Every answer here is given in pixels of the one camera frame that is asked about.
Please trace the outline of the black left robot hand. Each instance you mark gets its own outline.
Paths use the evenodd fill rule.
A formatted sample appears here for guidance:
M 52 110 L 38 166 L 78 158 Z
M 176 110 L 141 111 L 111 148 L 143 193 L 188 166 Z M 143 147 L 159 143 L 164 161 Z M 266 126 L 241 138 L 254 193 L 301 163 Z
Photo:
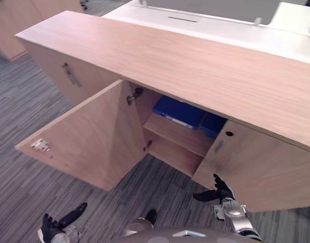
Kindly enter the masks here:
M 59 221 L 49 214 L 42 219 L 42 226 L 37 231 L 40 242 L 79 242 L 82 232 L 73 223 L 85 212 L 88 203 L 80 204 Z

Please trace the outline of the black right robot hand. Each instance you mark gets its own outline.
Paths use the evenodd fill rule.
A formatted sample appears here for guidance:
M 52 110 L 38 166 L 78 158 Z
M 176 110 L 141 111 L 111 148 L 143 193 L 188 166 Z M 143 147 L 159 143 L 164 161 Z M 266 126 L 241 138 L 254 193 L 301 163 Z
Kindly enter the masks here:
M 227 186 L 217 174 L 213 174 L 215 181 L 215 190 L 207 190 L 201 193 L 194 193 L 193 198 L 197 201 L 208 202 L 219 199 L 222 203 L 225 199 L 235 200 L 232 190 Z

